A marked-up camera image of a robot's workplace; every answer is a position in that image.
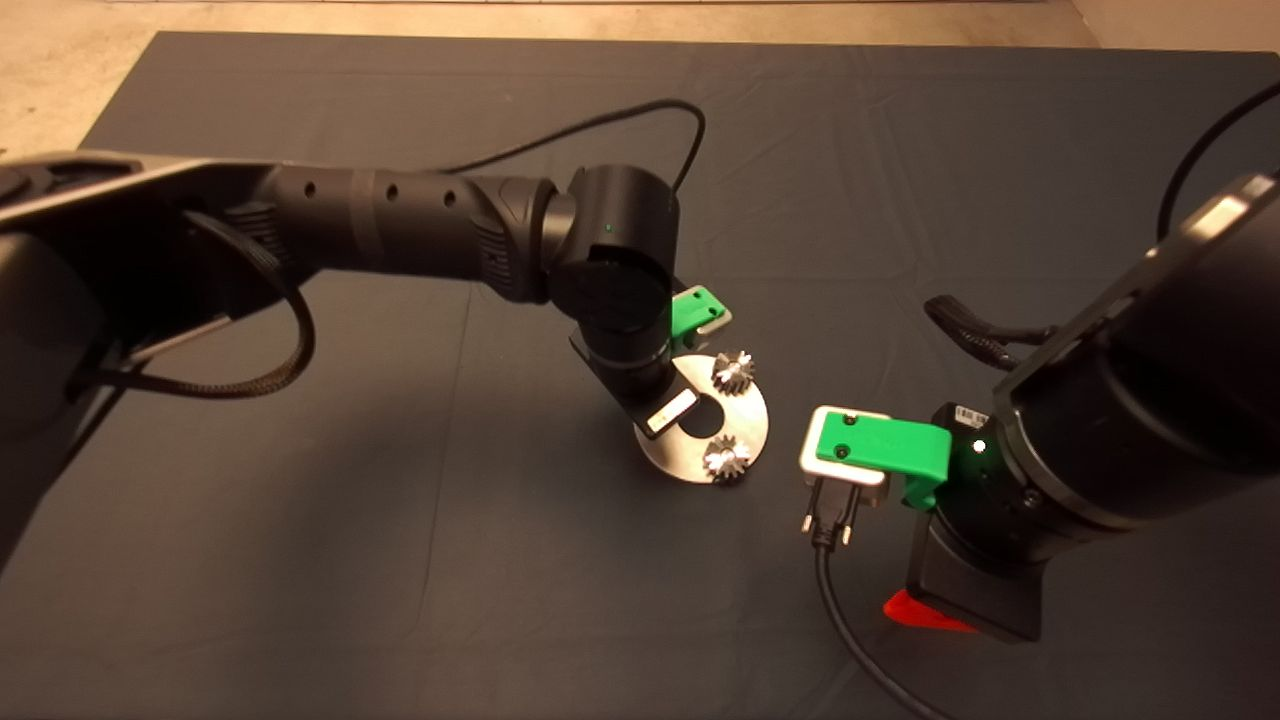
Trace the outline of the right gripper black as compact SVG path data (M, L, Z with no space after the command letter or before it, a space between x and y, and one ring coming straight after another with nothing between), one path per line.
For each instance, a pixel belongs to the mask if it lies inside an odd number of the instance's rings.
M968 548L938 518L911 534L905 591L882 605L901 626L1034 643L1043 629L1043 562L1005 562Z

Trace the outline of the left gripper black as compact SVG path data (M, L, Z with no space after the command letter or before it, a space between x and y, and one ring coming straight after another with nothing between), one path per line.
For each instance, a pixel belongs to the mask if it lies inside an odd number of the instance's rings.
M644 439L663 436L698 404L699 393L668 347L626 364L594 354L581 334L572 334L570 343Z

